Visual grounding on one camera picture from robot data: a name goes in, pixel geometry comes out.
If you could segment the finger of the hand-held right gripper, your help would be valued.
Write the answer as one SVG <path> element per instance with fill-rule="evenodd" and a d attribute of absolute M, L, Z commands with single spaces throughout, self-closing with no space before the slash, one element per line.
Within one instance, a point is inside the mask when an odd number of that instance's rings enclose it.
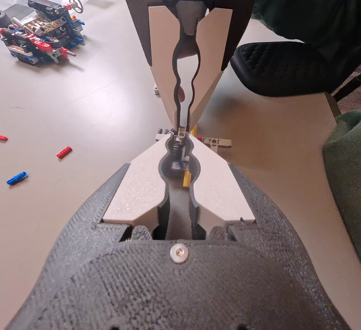
<path fill-rule="evenodd" d="M 148 8 L 151 39 L 151 71 L 173 128 L 177 128 L 177 104 L 174 91 L 177 78 L 173 55 L 180 40 L 180 23 L 166 6 Z"/>
<path fill-rule="evenodd" d="M 201 118 L 223 75 L 222 63 L 232 18 L 232 9 L 214 8 L 197 25 L 196 43 L 199 68 L 192 80 L 193 101 L 189 107 L 188 126 L 191 130 Z"/>

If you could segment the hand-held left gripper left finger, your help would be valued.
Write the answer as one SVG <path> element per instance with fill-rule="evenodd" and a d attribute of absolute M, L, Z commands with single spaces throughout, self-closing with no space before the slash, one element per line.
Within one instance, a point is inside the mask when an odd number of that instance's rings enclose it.
<path fill-rule="evenodd" d="M 148 230 L 161 224 L 159 209 L 168 196 L 160 164 L 172 137 L 165 135 L 131 161 L 102 217 L 104 223 L 142 225 Z"/>

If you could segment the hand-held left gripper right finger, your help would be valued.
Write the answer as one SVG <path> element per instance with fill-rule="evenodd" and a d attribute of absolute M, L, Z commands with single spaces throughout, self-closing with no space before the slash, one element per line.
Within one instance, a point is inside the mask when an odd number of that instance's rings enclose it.
<path fill-rule="evenodd" d="M 189 212 L 192 228 L 252 224 L 255 215 L 226 160 L 191 134 L 189 171 L 191 173 Z"/>

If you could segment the small grey lego differential assembly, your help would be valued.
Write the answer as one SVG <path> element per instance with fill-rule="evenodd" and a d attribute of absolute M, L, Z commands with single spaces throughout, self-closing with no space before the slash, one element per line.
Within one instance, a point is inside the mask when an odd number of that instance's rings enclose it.
<path fill-rule="evenodd" d="M 178 132 L 175 129 L 159 129 L 156 134 L 156 141 L 162 139 L 165 135 L 172 133 L 174 135 L 174 140 L 171 144 L 171 173 L 172 176 L 183 177 L 183 187 L 189 188 L 192 181 L 192 174 L 188 169 L 189 164 L 189 151 L 186 149 L 186 143 L 184 139 L 180 139 Z M 190 131 L 190 134 L 197 138 L 200 142 L 210 148 L 213 152 L 218 153 L 219 148 L 231 148 L 232 140 L 231 139 L 222 139 L 214 137 L 203 137 L 200 134 L 197 134 L 197 125 L 193 127 Z"/>

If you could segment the person's right forearm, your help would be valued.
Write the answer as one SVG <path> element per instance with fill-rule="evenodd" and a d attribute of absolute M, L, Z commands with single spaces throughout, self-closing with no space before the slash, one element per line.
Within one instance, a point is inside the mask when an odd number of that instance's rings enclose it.
<path fill-rule="evenodd" d="M 252 18 L 317 48 L 360 45 L 361 0 L 254 0 Z"/>

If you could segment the blue lego pin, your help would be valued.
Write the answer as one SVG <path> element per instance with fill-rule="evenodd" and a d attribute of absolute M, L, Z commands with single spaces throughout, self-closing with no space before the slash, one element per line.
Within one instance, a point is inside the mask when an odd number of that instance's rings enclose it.
<path fill-rule="evenodd" d="M 26 179 L 28 177 L 27 172 L 22 171 L 21 173 L 13 176 L 11 179 L 9 179 L 8 181 L 6 181 L 6 184 L 9 186 L 13 186 L 17 183 L 20 183 L 21 181 L 23 181 L 24 179 Z"/>

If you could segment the black lego car chassis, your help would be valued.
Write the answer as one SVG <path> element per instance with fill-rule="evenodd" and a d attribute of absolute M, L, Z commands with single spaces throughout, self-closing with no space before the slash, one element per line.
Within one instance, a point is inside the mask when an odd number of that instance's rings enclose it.
<path fill-rule="evenodd" d="M 12 24 L 0 28 L 1 42 L 10 54 L 31 66 L 76 57 L 73 48 L 84 45 L 85 23 L 71 11 L 83 13 L 81 0 L 68 0 L 64 5 L 49 0 L 28 0 L 27 4 L 28 9 L 35 11 L 33 17 L 20 20 L 6 12 Z"/>

